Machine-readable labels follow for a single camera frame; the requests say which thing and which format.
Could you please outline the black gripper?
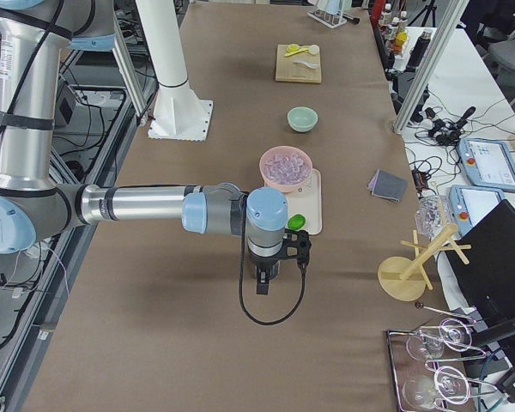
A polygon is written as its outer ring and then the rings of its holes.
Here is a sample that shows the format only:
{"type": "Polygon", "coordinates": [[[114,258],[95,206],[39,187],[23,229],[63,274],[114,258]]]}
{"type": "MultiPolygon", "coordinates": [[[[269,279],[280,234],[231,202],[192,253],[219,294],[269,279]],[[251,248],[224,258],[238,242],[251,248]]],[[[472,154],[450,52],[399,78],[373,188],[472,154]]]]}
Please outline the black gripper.
{"type": "Polygon", "coordinates": [[[269,293],[270,280],[275,279],[280,271],[280,260],[273,257],[261,257],[251,252],[250,259],[255,268],[257,278],[256,293],[267,295],[269,293]]]}

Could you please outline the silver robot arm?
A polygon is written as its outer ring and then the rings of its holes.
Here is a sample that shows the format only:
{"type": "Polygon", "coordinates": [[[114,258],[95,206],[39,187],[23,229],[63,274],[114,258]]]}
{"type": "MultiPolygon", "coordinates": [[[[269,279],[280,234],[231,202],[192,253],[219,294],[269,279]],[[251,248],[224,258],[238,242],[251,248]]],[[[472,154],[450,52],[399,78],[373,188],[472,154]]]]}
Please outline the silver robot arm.
{"type": "Polygon", "coordinates": [[[276,189],[236,185],[61,185],[49,166],[60,52],[114,44],[110,1],[0,1],[0,253],[99,221],[180,219],[195,233],[238,236],[266,294],[288,256],[288,207],[276,189]]]}

